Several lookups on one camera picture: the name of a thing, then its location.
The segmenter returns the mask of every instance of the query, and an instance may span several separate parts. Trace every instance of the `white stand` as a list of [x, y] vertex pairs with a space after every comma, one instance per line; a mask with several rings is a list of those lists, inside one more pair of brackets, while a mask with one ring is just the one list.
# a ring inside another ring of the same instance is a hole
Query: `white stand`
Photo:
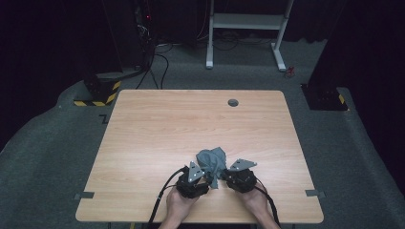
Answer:
[[211, 0], [211, 9], [209, 17], [209, 35], [208, 47], [206, 51], [206, 68], [214, 67], [213, 55], [213, 33], [214, 28], [225, 29], [251, 29], [251, 30], [270, 30], [279, 31], [276, 43], [271, 43], [271, 50], [277, 62], [279, 71], [284, 72], [286, 65], [280, 54], [280, 44], [286, 30], [289, 13], [291, 12], [294, 0], [288, 0], [284, 15], [262, 15], [262, 14], [232, 14], [232, 13], [214, 13], [214, 0]]

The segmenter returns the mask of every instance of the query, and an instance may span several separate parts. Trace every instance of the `hand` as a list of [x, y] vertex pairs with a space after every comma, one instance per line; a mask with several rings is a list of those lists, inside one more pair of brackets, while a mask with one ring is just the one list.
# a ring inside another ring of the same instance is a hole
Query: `hand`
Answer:
[[173, 187], [167, 195], [167, 215], [161, 223], [159, 229], [175, 229], [180, 226], [183, 220], [187, 218], [190, 213], [191, 207], [199, 199], [197, 198], [184, 198], [176, 187]]
[[[256, 187], [265, 190], [257, 183]], [[247, 193], [236, 192], [236, 196], [244, 203], [245, 208], [255, 216], [265, 229], [280, 229], [268, 210], [267, 198], [259, 190], [253, 189]]]

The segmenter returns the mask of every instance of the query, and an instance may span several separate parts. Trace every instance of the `cable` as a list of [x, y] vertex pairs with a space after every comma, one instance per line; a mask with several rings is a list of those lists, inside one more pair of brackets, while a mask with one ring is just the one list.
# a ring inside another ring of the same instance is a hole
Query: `cable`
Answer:
[[276, 206], [274, 205], [273, 199], [270, 197], [270, 195], [267, 193], [267, 191], [263, 191], [261, 188], [258, 188], [258, 187], [256, 187], [256, 186], [254, 186], [254, 188], [255, 188], [256, 190], [258, 190], [259, 192], [261, 192], [263, 195], [265, 195], [265, 197], [266, 197], [267, 200], [268, 200], [268, 203], [270, 203], [271, 211], [273, 212], [274, 221], [275, 221], [275, 222], [277, 223], [277, 225], [279, 225], [279, 227], [281, 228], [280, 221], [279, 221], [278, 215], [277, 215], [277, 209], [276, 209]]
[[138, 85], [135, 87], [135, 89], [138, 89], [140, 84], [142, 84], [143, 79], [145, 79], [145, 76], [149, 73], [150, 69], [148, 69], [148, 71], [145, 72], [145, 74], [143, 75], [142, 79], [140, 80], [140, 82], [138, 83]]
[[203, 17], [202, 29], [200, 30], [200, 33], [197, 35], [197, 40], [199, 39], [199, 36], [203, 33], [203, 28], [205, 27], [207, 12], [208, 12], [208, 0], [205, 1], [205, 15]]
[[164, 70], [163, 76], [161, 77], [161, 80], [160, 80], [160, 88], [163, 89], [163, 80], [164, 80], [164, 77], [166, 76], [167, 69], [169, 69], [169, 60], [161, 54], [156, 54], [156, 55], [160, 56], [161, 58], [163, 58], [166, 61], [166, 69]]
[[156, 203], [155, 203], [155, 206], [154, 206], [154, 208], [153, 208], [151, 218], [149, 218], [149, 221], [148, 221], [148, 224], [146, 225], [146, 228], [149, 228], [150, 225], [152, 224], [153, 219], [155, 218], [155, 215], [156, 215], [156, 213], [157, 213], [157, 211], [158, 211], [161, 197], [163, 196], [164, 190], [167, 189], [167, 185], [169, 184], [170, 180], [172, 180], [172, 178], [173, 178], [175, 175], [177, 175], [179, 172], [184, 172], [184, 171], [186, 171], [187, 169], [188, 169], [188, 167], [187, 167], [187, 166], [184, 166], [184, 167], [182, 167], [181, 169], [179, 169], [178, 171], [176, 171], [172, 176], [170, 176], [169, 179], [167, 179], [166, 183], [163, 185], [163, 188], [161, 188], [161, 190], [160, 190], [160, 193], [159, 193], [158, 198], [156, 199]]
[[158, 82], [156, 81], [156, 78], [155, 78], [155, 75], [152, 72], [152, 69], [150, 70], [150, 73], [152, 75], [153, 82], [155, 83], [155, 87], [156, 87], [156, 89], [158, 89], [159, 88]]

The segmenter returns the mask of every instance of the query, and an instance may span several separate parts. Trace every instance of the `tabletop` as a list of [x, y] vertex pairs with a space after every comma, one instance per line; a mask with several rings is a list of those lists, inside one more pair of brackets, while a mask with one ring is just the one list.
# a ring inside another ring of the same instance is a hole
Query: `tabletop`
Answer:
[[[280, 222], [323, 220], [318, 198], [306, 195], [314, 186], [283, 93], [238, 90], [121, 91], [84, 190], [94, 196], [81, 199], [76, 218], [148, 221], [166, 180], [197, 161], [199, 151], [217, 147], [228, 168], [238, 158], [257, 162], [250, 170], [273, 198]], [[164, 219], [165, 204], [155, 221]], [[256, 220], [219, 180], [184, 222]]]

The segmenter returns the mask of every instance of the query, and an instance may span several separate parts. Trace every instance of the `hazard tape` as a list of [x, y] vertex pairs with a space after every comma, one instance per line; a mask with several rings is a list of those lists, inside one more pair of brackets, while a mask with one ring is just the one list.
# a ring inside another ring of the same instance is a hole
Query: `hazard tape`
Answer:
[[75, 100], [74, 103], [78, 107], [88, 107], [88, 106], [97, 106], [104, 107], [109, 106], [113, 103], [114, 99], [117, 96], [118, 88], [121, 85], [121, 81], [114, 84], [113, 89], [111, 90], [110, 95], [106, 101], [91, 101], [91, 100]]

